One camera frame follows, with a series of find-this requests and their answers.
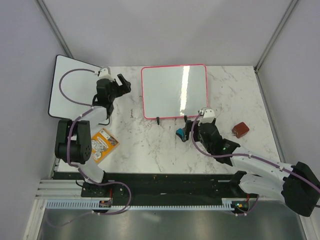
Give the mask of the blue bone-shaped eraser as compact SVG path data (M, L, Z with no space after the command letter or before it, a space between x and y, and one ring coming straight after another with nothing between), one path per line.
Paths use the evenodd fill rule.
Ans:
M186 134L183 128L179 128L176 130L175 134L181 139L182 142L186 142Z

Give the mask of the pink framed whiteboard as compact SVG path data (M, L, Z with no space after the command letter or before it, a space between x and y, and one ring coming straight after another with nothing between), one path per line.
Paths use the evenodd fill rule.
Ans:
M148 120L195 117L209 106L204 64L145 66L140 74L143 116Z

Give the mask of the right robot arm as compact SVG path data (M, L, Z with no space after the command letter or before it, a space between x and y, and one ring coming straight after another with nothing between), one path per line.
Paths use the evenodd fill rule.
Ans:
M201 143L205 156L239 168L229 184L233 196L246 193L277 199L303 217L310 217L317 207L320 181L307 164L299 161L292 165L256 156L237 142L223 138L214 121L187 120L184 128L175 133L183 142Z

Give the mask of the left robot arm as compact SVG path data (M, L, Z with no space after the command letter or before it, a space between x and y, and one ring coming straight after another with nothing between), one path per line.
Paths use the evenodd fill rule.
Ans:
M105 172L92 157L91 129L108 120L114 111L114 100L131 92L131 83L120 73L121 84L108 73L97 73L96 94L89 109L74 120L63 118L58 122L54 154L69 166L76 168L86 181L92 183L92 191L99 197L106 196L110 185L104 181Z

